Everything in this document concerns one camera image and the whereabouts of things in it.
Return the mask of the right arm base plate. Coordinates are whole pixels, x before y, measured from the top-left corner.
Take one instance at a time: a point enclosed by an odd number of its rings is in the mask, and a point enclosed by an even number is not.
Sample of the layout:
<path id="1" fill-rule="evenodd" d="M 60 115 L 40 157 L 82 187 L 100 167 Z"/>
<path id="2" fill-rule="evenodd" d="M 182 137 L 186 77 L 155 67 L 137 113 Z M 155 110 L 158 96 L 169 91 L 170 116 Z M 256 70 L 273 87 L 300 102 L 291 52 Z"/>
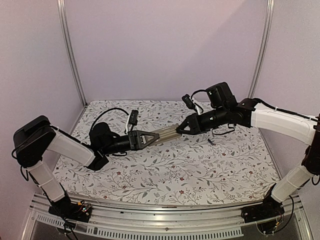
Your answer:
<path id="1" fill-rule="evenodd" d="M 241 217 L 244 219 L 245 223 L 273 218 L 284 213 L 284 207 L 278 202 L 263 202 L 257 205 L 246 206 L 241 209 Z"/>

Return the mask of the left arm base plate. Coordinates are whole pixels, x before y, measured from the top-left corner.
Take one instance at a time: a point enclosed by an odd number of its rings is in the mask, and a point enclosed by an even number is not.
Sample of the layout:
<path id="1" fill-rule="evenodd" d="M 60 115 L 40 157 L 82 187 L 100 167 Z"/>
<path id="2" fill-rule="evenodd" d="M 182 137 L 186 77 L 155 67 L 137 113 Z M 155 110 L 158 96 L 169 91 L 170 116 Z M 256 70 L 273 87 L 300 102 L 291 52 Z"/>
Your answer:
<path id="1" fill-rule="evenodd" d="M 60 199 L 50 204 L 48 212 L 62 219 L 88 223 L 92 214 L 92 206 L 89 203 L 78 204 L 68 199 Z"/>

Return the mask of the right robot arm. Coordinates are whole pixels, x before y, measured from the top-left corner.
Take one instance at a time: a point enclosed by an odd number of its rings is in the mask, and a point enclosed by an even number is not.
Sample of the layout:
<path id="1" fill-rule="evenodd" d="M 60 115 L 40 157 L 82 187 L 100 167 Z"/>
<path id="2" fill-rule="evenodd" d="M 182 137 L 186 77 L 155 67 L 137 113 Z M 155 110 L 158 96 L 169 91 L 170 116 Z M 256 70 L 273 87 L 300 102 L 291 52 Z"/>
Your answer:
<path id="1" fill-rule="evenodd" d="M 262 203 L 242 209 L 244 217 L 269 218 L 283 214 L 283 201 L 314 176 L 320 174 L 320 120 L 271 106 L 259 98 L 237 102 L 226 82 L 204 90 L 213 108 L 205 113 L 193 113 L 177 127 L 179 134 L 198 135 L 221 125 L 234 124 L 247 128 L 270 130 L 289 136 L 307 145 L 302 163 L 293 168 L 267 192 Z"/>

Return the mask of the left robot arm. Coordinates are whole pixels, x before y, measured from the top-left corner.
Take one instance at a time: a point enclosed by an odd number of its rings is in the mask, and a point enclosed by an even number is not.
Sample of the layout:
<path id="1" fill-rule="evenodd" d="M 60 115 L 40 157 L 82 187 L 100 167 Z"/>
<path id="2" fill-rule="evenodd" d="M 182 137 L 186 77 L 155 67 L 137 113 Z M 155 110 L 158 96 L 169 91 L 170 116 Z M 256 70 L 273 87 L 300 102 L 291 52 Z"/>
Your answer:
<path id="1" fill-rule="evenodd" d="M 63 217 L 70 217 L 75 211 L 74 205 L 44 163 L 46 151 L 72 159 L 89 170 L 99 171 L 109 163 L 110 155 L 143 150 L 159 138 L 157 133 L 141 130 L 120 136 L 112 132 L 107 123 L 100 122 L 89 131 L 90 144 L 85 144 L 51 125 L 49 119 L 41 115 L 14 133 L 12 156 L 55 203 L 55 209 Z"/>

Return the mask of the dark battery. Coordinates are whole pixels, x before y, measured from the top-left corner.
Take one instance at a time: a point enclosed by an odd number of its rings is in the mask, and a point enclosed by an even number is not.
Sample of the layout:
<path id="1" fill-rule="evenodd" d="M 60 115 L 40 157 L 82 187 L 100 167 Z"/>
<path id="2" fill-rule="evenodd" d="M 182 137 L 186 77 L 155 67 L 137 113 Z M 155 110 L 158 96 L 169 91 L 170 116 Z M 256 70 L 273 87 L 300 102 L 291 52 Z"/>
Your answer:
<path id="1" fill-rule="evenodd" d="M 210 139 L 208 139 L 208 142 L 209 142 L 212 146 L 214 146 L 214 145 L 215 145 L 215 143 L 213 143 L 213 141 L 212 141 L 212 140 L 210 140 Z"/>

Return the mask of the white remote control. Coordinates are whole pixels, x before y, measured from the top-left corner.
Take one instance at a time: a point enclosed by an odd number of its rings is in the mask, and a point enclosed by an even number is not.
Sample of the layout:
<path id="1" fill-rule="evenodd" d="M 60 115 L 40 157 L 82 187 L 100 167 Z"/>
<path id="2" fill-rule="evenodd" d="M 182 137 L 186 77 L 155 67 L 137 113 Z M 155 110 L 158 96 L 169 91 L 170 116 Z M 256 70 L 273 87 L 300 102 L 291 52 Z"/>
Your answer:
<path id="1" fill-rule="evenodd" d="M 182 134 L 177 133 L 178 126 L 179 126 L 178 124 L 174 124 L 171 126 L 166 126 L 164 128 L 152 131 L 155 134 L 159 134 L 159 139 L 157 139 L 153 143 L 153 145 L 161 144 L 164 142 L 169 142 L 171 140 L 180 138 L 182 136 Z"/>

